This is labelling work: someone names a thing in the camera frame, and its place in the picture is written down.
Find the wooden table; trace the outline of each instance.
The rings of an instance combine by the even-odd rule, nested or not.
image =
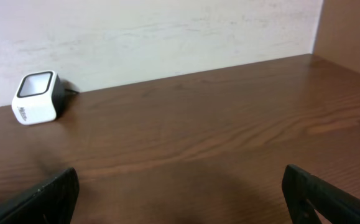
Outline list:
[[[73,166],[72,223],[290,223],[287,164],[360,198],[360,74],[301,55],[81,93],[34,126],[0,108],[0,202]]]

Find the wood grain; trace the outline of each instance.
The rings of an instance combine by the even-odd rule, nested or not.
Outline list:
[[[73,223],[289,223],[286,164],[360,198],[360,74],[302,55],[82,93],[35,126],[0,108],[0,202],[73,166]]]
[[[324,1],[314,54],[360,73],[360,1]]]

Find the white device casing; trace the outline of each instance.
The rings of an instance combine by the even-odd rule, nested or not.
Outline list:
[[[18,122],[24,125],[53,121],[62,108],[64,94],[56,72],[33,73],[22,78],[11,108]]]

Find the wooden side panel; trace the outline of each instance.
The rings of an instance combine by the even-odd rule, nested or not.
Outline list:
[[[360,73],[360,1],[324,2],[314,54]]]

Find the black object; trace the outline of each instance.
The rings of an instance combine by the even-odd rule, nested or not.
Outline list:
[[[314,209],[334,224],[360,224],[360,199],[295,165],[286,167],[282,191],[294,224],[321,223]]]
[[[0,224],[69,224],[79,193],[74,168],[0,205]]]

